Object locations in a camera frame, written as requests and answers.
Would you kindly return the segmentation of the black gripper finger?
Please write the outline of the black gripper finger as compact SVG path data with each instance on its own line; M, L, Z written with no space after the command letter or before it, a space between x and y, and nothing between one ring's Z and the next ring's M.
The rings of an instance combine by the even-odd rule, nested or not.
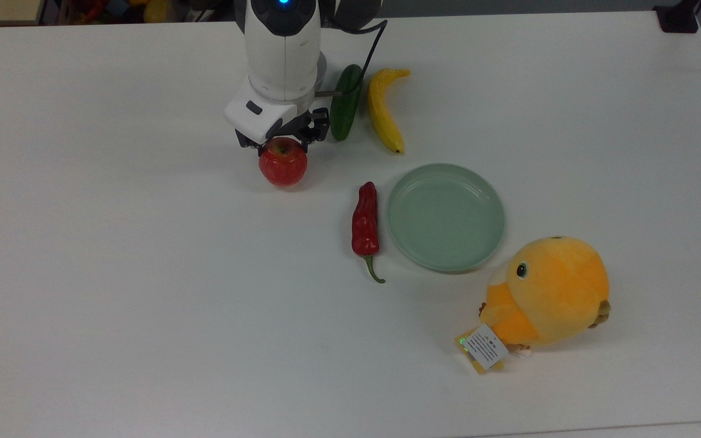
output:
M235 130L235 135L237 136L237 142L239 142L240 147L255 150L257 156L262 157L265 149L265 144L259 144L258 142L252 141L239 130Z
M314 111L306 111L302 117L301 149L309 152L309 145L314 142L322 142L329 132L330 119L328 108L317 108Z

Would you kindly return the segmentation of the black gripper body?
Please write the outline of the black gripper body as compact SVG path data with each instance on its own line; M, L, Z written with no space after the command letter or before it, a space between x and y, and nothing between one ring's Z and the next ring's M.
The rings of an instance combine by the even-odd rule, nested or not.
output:
M311 122L309 111L303 112L287 123L283 119L278 119L265 133L265 145L268 145L276 137L292 136L303 147L306 147L313 142L312 137L308 134Z

